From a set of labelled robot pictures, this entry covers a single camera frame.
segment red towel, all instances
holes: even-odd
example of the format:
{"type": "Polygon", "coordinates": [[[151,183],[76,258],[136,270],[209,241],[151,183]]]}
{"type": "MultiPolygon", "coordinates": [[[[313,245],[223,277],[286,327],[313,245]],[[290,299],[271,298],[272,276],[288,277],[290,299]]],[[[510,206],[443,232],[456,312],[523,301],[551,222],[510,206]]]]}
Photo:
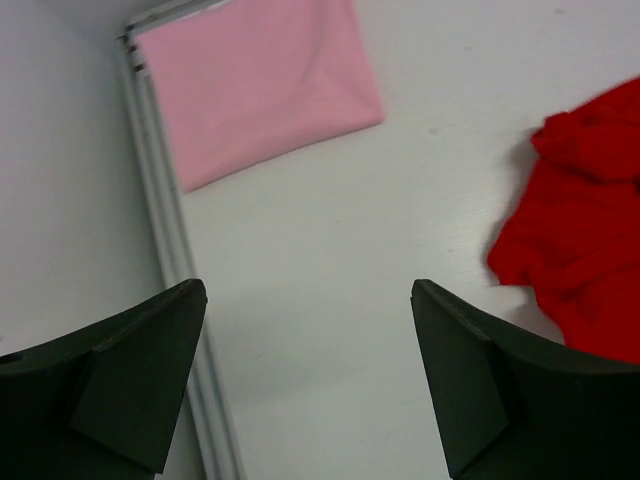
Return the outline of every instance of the red towel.
{"type": "Polygon", "coordinates": [[[538,162],[489,267],[533,286],[567,346],[640,364],[640,78],[531,142],[538,162]]]}

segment pink towel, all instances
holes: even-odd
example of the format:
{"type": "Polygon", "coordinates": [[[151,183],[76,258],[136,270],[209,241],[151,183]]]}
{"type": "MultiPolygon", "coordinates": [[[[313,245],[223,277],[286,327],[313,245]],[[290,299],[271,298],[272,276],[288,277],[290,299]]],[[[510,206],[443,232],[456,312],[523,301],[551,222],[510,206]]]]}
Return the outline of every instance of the pink towel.
{"type": "Polygon", "coordinates": [[[187,191],[384,118],[354,0],[231,0],[137,41],[187,191]]]}

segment towel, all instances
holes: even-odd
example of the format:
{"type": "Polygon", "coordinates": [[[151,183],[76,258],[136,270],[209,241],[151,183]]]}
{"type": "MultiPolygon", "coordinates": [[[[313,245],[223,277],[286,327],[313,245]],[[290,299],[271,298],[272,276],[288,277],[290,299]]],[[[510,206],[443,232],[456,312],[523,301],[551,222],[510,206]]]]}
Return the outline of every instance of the towel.
{"type": "Polygon", "coordinates": [[[384,118],[354,0],[231,0],[136,43],[187,191],[384,118]]]}
{"type": "Polygon", "coordinates": [[[539,159],[489,267],[533,287],[567,346],[640,363],[640,78],[531,141],[539,159]]]}

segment black object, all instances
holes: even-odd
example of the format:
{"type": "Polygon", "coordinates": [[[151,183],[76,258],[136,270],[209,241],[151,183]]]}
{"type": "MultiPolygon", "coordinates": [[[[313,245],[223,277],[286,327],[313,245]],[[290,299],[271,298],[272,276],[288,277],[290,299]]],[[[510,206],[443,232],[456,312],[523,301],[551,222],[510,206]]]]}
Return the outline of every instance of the black object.
{"type": "Polygon", "coordinates": [[[188,280],[0,357],[2,480],[150,480],[167,459],[207,303],[188,280]]]}
{"type": "Polygon", "coordinates": [[[640,477],[640,366],[538,337],[428,280],[412,305],[451,478],[640,477]]]}

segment gray wall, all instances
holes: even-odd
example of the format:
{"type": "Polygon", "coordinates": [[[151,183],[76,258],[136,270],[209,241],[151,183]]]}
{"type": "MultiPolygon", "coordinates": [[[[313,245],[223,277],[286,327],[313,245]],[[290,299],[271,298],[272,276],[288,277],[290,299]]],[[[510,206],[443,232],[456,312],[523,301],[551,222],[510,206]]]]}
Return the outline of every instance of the gray wall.
{"type": "MultiPolygon", "coordinates": [[[[0,355],[162,288],[117,72],[67,25],[0,4],[0,355]]],[[[183,414],[164,478],[199,461],[183,414]]]]}

